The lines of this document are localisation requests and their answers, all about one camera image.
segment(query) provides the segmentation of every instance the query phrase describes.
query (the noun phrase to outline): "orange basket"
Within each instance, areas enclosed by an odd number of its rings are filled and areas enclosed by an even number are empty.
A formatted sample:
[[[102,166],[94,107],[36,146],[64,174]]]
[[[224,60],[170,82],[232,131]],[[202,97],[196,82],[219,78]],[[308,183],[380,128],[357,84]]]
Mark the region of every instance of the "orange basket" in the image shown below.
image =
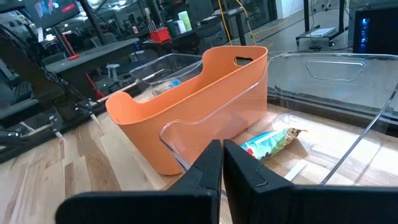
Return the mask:
[[[162,128],[176,119],[198,121],[256,83],[258,84],[246,93],[245,101],[238,100],[228,105],[225,111],[230,113],[228,117],[232,115],[236,118],[236,124],[219,137],[231,138],[259,120],[267,108],[267,78],[262,79],[266,72],[267,52],[265,47],[254,46],[212,48],[203,54],[203,71],[198,76],[145,103],[135,102],[125,92],[115,93],[107,100],[106,109],[112,120],[158,173],[178,174],[181,172],[180,166],[160,141]],[[236,58],[252,62],[240,66],[235,63]],[[260,94],[263,98],[251,98],[250,94]],[[258,113],[245,114],[248,107]],[[211,125],[228,127],[227,124],[230,123],[230,120],[220,117]],[[181,138],[184,141],[195,141],[194,133],[187,132]],[[183,153],[184,156],[196,158],[204,148],[198,147]]]

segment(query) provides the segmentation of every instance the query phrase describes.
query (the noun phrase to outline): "monitor screen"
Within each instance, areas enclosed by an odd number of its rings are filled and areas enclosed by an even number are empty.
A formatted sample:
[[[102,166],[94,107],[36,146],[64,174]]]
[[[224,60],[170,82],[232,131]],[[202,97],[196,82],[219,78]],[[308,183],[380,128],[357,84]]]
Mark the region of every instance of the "monitor screen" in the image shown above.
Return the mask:
[[[36,27],[43,29],[79,14],[76,0],[25,0],[25,7]]]
[[[22,0],[0,0],[0,13],[22,9],[23,7],[24,2]]]

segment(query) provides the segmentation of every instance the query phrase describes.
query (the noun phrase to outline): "clear plastic tray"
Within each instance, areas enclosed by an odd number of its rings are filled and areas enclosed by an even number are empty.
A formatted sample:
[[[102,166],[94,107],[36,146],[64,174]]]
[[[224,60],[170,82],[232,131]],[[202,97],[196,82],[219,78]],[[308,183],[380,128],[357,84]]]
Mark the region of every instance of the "clear plastic tray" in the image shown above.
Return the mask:
[[[199,75],[202,69],[199,55],[168,54],[131,70],[130,74],[146,95],[143,100],[149,100]]]
[[[396,123],[389,120],[394,114],[393,105],[382,113],[358,145],[352,146],[352,152],[340,161],[327,184],[398,187],[398,138],[391,136],[396,136]],[[390,135],[378,128],[385,126],[386,121],[394,126],[389,127]]]
[[[304,129],[307,132],[262,162],[293,183],[320,184],[356,141],[359,151],[381,144],[378,139],[372,140],[373,145],[366,144],[369,137],[363,134],[368,126],[372,132],[386,132],[388,123],[375,126],[372,120],[379,118],[385,105],[389,110],[395,107],[395,100],[389,98],[398,83],[397,59],[391,55],[282,55],[269,61],[267,111],[247,111],[248,115],[264,113],[262,119],[248,125],[247,119],[225,113],[224,108],[237,101],[251,103],[253,99],[244,98],[249,88],[201,120],[170,121],[160,138],[188,169],[195,158],[185,157],[185,152],[200,152],[212,139],[229,138],[240,145],[264,131]],[[203,128],[218,119],[230,122]],[[235,134],[242,127],[244,131]],[[197,140],[184,141],[186,134],[194,134]],[[334,175],[327,182],[331,183],[349,184]]]

